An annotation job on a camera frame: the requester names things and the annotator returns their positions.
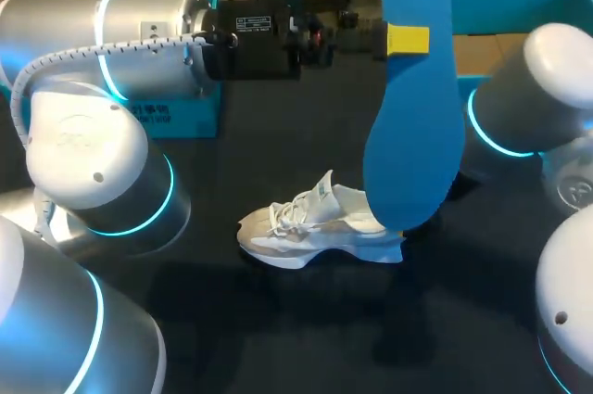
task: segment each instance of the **small hole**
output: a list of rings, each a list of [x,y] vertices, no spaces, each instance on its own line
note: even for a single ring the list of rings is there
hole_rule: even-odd
[[[565,324],[568,321],[568,313],[565,311],[558,312],[554,321],[556,324]]]

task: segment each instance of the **cable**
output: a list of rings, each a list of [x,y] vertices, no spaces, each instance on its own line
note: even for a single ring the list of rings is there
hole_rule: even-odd
[[[220,42],[217,34],[200,32],[178,37],[161,37],[132,42],[102,44],[82,48],[67,49],[36,58],[22,69],[17,76],[10,96],[10,115],[23,148],[27,149],[29,133],[22,118],[22,98],[25,88],[34,74],[61,62],[76,62],[94,59],[99,56],[116,56],[142,50],[158,50],[173,47],[205,46]]]

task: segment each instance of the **sneaker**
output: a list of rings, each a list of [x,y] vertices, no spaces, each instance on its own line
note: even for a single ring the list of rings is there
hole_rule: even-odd
[[[240,224],[241,247],[275,267],[301,269],[329,249],[344,250],[364,261],[403,261],[401,233],[388,232],[372,216],[363,191],[332,185],[332,171],[292,202],[274,202]]]

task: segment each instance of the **label sticker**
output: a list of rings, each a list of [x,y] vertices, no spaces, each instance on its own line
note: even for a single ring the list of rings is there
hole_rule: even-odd
[[[141,123],[170,123],[169,107],[166,105],[134,105],[131,112]]]
[[[238,17],[237,32],[265,32],[271,31],[271,17]]]

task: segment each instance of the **teal box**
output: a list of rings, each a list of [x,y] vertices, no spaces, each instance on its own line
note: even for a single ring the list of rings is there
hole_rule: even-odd
[[[546,23],[566,23],[593,36],[593,0],[451,0],[454,34],[529,33]],[[464,101],[488,76],[459,76]]]
[[[212,8],[217,7],[218,0],[209,2]],[[10,91],[3,85],[0,85],[0,92],[10,98]],[[23,116],[29,125],[30,102],[23,104]],[[218,85],[211,95],[199,98],[127,101],[123,104],[153,139],[213,138],[218,133],[221,86]]]

